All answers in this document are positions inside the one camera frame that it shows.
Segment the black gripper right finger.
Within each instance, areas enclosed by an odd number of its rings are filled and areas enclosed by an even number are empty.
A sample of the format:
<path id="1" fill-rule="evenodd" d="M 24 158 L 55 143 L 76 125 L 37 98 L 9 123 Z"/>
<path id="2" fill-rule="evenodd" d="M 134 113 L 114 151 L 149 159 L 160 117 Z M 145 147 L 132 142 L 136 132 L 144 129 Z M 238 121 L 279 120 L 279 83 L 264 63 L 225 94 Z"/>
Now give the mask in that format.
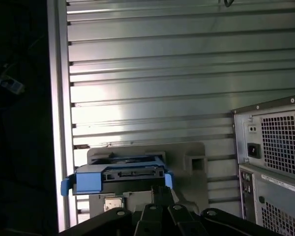
<path id="1" fill-rule="evenodd" d="M 263 228 L 217 208 L 199 215 L 174 202 L 171 189 L 162 187 L 162 233 L 165 236 L 277 236 Z"/>

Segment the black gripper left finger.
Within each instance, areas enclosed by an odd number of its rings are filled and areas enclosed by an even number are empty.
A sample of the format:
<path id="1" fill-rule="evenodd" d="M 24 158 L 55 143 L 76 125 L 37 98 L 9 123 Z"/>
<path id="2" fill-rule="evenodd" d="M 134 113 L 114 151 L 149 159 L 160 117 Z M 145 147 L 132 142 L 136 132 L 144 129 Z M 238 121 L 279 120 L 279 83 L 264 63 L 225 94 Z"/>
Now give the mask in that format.
<path id="1" fill-rule="evenodd" d="M 142 212 L 113 208 L 69 228 L 60 236 L 160 236 L 162 235 L 162 186 L 151 188 L 152 203 Z"/>

